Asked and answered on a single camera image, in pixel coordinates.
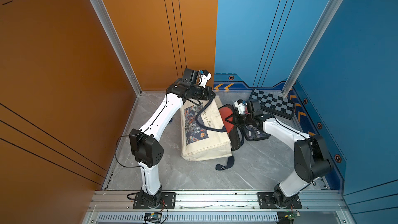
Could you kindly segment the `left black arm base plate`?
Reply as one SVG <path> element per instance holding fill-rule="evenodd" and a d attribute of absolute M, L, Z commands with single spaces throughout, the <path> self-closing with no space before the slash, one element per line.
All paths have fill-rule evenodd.
<path fill-rule="evenodd" d="M 176 203 L 175 192 L 161 192 L 150 196 L 139 192 L 134 199 L 133 209 L 174 209 Z"/>

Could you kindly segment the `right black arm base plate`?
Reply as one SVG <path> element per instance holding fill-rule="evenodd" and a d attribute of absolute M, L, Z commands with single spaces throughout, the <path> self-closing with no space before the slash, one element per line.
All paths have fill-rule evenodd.
<path fill-rule="evenodd" d="M 275 192 L 258 192 L 259 205 L 261 209 L 301 209 L 302 204 L 299 195 L 286 197 L 283 193 Z"/>

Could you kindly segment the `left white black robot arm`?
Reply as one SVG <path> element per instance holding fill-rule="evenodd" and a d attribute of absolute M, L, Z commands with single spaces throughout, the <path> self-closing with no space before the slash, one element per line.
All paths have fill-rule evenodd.
<path fill-rule="evenodd" d="M 164 148 L 160 138 L 173 116 L 187 100 L 208 101 L 215 97 L 207 82 L 211 73 L 207 70 L 185 69 L 182 78 L 177 79 L 167 90 L 164 100 L 151 118 L 138 130 L 129 133 L 132 155 L 141 169 L 142 186 L 137 198 L 150 208 L 161 204 L 162 186 L 159 167 Z"/>

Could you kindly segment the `cream canvas tote bag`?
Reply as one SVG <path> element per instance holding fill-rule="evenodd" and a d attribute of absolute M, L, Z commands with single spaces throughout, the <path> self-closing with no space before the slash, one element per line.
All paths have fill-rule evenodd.
<path fill-rule="evenodd" d="M 189 101 L 180 109 L 182 142 L 181 156 L 187 161 L 204 161 L 230 157 L 231 141 L 226 132 L 215 132 L 201 127 L 221 130 L 224 127 L 219 107 L 221 100 L 216 96 L 210 106 L 198 117 L 197 113 L 206 105 L 200 106 Z"/>

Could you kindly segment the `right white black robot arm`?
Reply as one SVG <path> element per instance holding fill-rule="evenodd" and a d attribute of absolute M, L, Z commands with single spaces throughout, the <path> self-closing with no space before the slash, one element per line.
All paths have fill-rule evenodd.
<path fill-rule="evenodd" d="M 322 136 L 306 134 L 281 122 L 273 114 L 265 114 L 258 100 L 234 102 L 232 124 L 245 129 L 253 127 L 255 131 L 274 136 L 293 150 L 294 170 L 275 186 L 272 195 L 278 208 L 291 206 L 303 189 L 334 170 Z"/>

